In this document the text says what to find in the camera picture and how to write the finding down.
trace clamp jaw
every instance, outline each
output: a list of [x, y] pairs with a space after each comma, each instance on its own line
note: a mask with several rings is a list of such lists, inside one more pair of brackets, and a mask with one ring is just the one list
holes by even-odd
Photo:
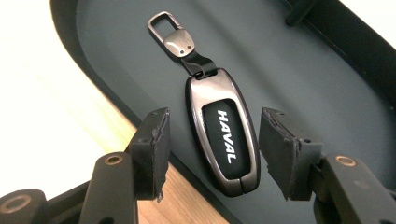
[[169, 143], [169, 110], [152, 111], [126, 152], [97, 160], [90, 182], [49, 201], [39, 189], [14, 191], [0, 198], [0, 223], [137, 223], [137, 200], [163, 197]]
[[259, 144], [285, 199], [316, 194], [317, 223], [396, 223], [395, 194], [360, 160], [321, 154], [322, 144], [297, 119], [263, 108]]

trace car key fob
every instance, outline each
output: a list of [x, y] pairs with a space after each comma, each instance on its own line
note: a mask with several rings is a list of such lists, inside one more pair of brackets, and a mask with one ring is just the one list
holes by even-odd
[[248, 108], [230, 75], [190, 77], [186, 84], [192, 129], [228, 196], [253, 191], [260, 182], [260, 158]]
[[[162, 19], [176, 29], [165, 39], [152, 26]], [[152, 17], [148, 28], [191, 75], [186, 82], [191, 129], [220, 190], [229, 197], [253, 191], [260, 183], [260, 156], [248, 108], [236, 83], [226, 70], [195, 51], [192, 38], [170, 13]]]

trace black strap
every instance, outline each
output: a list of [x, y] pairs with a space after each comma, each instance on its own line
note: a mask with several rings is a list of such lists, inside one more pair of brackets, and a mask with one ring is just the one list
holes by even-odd
[[195, 50], [180, 60], [190, 75], [195, 76], [197, 79], [204, 79], [218, 73], [215, 63], [201, 56]]

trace metal bolt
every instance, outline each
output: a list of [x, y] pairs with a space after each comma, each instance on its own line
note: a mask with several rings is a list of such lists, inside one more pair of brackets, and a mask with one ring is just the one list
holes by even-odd
[[335, 159], [345, 166], [356, 166], [356, 162], [346, 156], [336, 156]]
[[17, 212], [29, 204], [30, 201], [32, 201], [32, 197], [27, 194], [17, 195], [6, 200], [6, 202], [0, 206], [0, 213], [10, 214]]
[[109, 156], [105, 159], [105, 164], [106, 165], [115, 165], [118, 164], [122, 161], [122, 156], [116, 155], [116, 156]]

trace key fob case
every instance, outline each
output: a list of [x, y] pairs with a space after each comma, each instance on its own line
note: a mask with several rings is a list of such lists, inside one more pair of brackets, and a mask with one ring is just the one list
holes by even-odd
[[192, 132], [205, 154], [219, 189], [229, 197], [253, 191], [260, 183], [260, 156], [246, 103], [231, 76], [186, 82]]

